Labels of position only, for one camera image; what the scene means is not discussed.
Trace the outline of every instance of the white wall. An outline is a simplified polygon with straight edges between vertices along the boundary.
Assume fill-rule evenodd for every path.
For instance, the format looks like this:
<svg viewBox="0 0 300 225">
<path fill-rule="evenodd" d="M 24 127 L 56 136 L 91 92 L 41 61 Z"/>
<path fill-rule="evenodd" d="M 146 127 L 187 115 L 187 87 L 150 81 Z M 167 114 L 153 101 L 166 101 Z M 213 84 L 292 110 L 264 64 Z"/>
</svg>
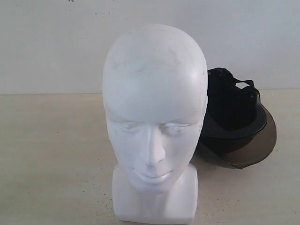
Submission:
<svg viewBox="0 0 300 225">
<path fill-rule="evenodd" d="M 208 68 L 260 89 L 300 87 L 297 0 L 2 0 L 0 93 L 101 92 L 110 45 L 145 23 L 190 34 Z"/>
</svg>

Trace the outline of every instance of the white mannequin head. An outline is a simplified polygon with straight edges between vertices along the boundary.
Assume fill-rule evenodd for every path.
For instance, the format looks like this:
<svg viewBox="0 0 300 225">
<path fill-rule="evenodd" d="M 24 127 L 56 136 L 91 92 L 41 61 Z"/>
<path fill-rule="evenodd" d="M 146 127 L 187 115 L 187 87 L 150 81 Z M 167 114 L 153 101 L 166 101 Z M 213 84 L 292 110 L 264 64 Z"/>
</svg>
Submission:
<svg viewBox="0 0 300 225">
<path fill-rule="evenodd" d="M 139 191 L 169 191 L 195 151 L 207 106 L 207 67 L 185 32 L 152 24 L 116 40 L 105 62 L 107 130 Z"/>
</svg>

